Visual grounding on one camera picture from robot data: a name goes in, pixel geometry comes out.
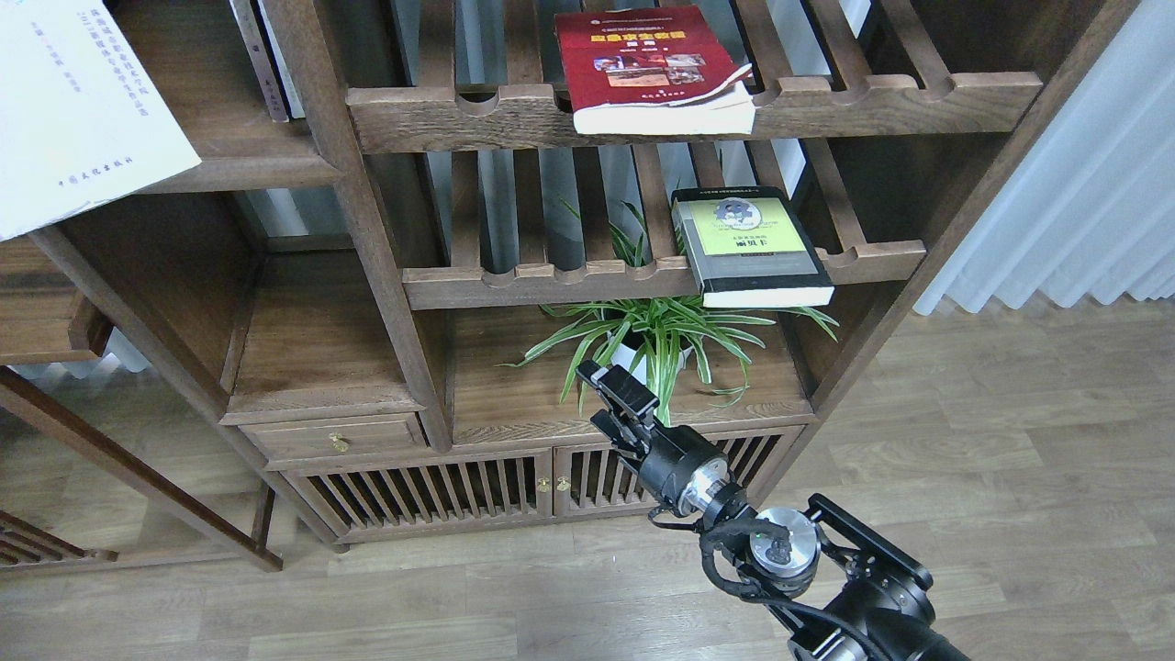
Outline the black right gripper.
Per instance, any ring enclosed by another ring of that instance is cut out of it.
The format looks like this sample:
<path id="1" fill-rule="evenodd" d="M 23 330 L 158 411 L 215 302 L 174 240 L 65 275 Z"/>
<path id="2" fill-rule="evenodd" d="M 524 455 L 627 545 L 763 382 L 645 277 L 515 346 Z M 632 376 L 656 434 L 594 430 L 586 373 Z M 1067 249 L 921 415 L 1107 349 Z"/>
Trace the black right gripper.
<path id="1" fill-rule="evenodd" d="M 676 515 L 711 507 L 728 484 L 728 460 L 719 448 L 684 424 L 665 426 L 654 414 L 658 398 L 622 365 L 580 363 L 576 376 L 605 405 L 590 421 L 609 436 L 646 493 Z"/>

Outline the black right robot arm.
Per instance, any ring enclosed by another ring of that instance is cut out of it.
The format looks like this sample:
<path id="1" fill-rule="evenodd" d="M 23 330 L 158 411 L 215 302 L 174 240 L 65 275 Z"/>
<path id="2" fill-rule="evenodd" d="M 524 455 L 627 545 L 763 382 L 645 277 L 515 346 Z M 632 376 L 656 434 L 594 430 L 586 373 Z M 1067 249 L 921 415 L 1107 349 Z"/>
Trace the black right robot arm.
<path id="1" fill-rule="evenodd" d="M 719 448 L 654 414 L 654 393 L 620 365 L 584 360 L 576 376 L 604 403 L 592 423 L 642 490 L 650 522 L 699 537 L 718 591 L 767 607 L 797 660 L 961 660 L 933 628 L 933 578 L 913 557 L 822 494 L 805 510 L 756 510 Z"/>

